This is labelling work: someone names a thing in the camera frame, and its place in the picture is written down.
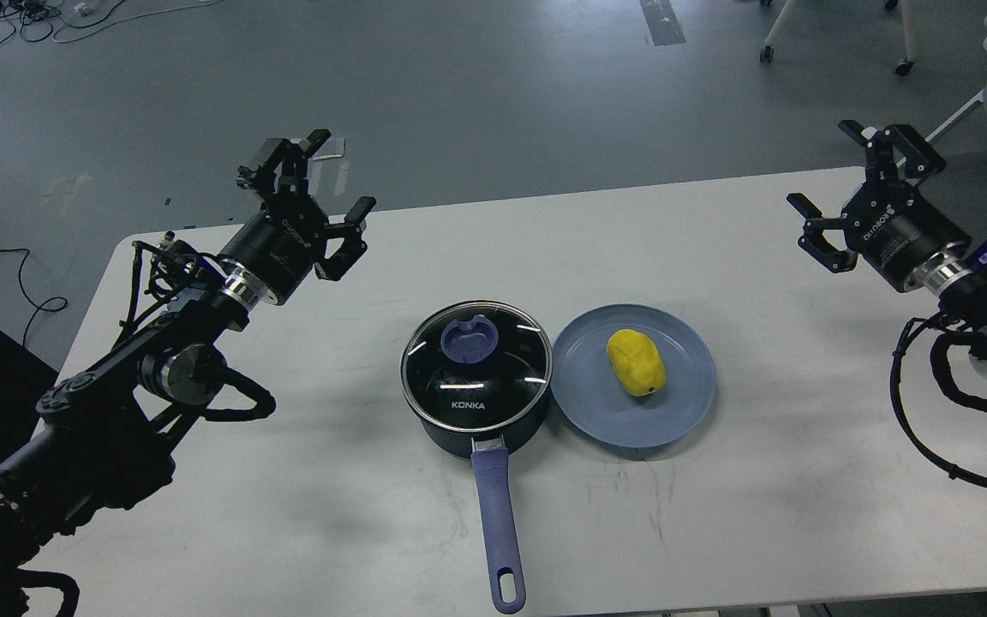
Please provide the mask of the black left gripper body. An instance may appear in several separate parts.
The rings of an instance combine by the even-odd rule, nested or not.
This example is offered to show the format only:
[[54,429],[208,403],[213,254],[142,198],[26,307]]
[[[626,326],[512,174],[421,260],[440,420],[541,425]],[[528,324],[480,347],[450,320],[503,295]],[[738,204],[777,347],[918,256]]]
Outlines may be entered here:
[[223,246],[224,270],[248,271],[266,303],[283,305],[325,259],[328,216],[313,196],[274,195]]

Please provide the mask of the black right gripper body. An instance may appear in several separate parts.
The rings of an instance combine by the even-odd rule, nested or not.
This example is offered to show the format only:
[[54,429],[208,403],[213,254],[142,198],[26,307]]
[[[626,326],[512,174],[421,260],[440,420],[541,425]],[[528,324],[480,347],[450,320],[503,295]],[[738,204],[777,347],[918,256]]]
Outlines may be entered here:
[[972,240],[905,181],[863,183],[841,216],[847,249],[901,293],[921,286],[913,270],[922,263],[940,251],[963,256]]

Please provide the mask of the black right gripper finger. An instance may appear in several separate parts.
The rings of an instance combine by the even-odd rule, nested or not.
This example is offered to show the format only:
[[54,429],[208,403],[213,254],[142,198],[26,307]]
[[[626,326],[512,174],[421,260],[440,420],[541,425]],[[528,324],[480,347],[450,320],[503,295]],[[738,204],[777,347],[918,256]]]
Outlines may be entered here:
[[842,120],[838,128],[862,147],[862,187],[878,195],[897,184],[923,181],[947,169],[947,160],[910,124],[875,128]]
[[[862,222],[854,216],[854,199],[846,201],[838,216],[826,216],[804,193],[788,193],[787,202],[803,216],[799,247],[831,273],[846,273],[857,266],[860,257],[858,226]],[[838,249],[828,241],[827,231],[842,231],[845,248]]]

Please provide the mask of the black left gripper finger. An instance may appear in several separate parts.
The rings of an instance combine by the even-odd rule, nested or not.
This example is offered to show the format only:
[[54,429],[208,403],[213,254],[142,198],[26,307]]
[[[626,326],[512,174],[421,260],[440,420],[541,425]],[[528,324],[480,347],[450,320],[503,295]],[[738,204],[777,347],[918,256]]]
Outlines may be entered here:
[[340,281],[367,253],[368,244],[362,235],[376,204],[373,196],[361,196],[340,222],[326,219],[321,230],[314,233],[314,274],[318,279]]
[[236,186],[257,195],[260,213],[275,207],[308,207],[321,213],[309,190],[309,161],[332,138],[328,129],[314,129],[302,138],[267,138],[249,164],[236,168]]

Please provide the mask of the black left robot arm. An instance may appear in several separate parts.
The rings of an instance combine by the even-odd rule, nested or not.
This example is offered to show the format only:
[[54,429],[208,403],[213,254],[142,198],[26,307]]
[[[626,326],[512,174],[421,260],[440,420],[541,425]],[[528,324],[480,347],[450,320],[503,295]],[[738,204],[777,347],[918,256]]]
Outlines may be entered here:
[[200,419],[250,422],[277,409],[216,341],[246,328],[258,304],[286,304],[309,274],[340,280],[367,251],[376,200],[360,198],[333,222],[309,187],[310,163],[331,139],[314,129],[264,141],[236,172],[259,211],[219,253],[175,234],[158,246],[133,242],[132,291],[114,345],[39,399],[42,431],[0,462],[0,616],[26,613],[32,587],[58,590],[58,614],[75,614],[77,582],[27,563],[101,509],[129,509],[168,487],[173,450]]

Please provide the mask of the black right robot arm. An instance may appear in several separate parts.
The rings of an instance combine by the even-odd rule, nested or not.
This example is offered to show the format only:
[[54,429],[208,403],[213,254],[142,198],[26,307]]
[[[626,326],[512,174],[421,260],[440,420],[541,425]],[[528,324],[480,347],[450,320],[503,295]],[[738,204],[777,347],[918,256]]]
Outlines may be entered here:
[[987,476],[944,459],[917,437],[901,394],[909,348],[933,331],[929,363],[940,392],[987,414],[987,239],[971,249],[970,236],[921,195],[920,181],[944,171],[947,161],[912,126],[866,128],[846,118],[839,129],[862,149],[864,180],[837,216],[823,214],[803,193],[787,196],[803,218],[799,247],[831,273],[864,261],[898,293],[925,289],[935,296],[935,314],[902,327],[890,363],[890,406],[924,459],[949,479],[987,489]]

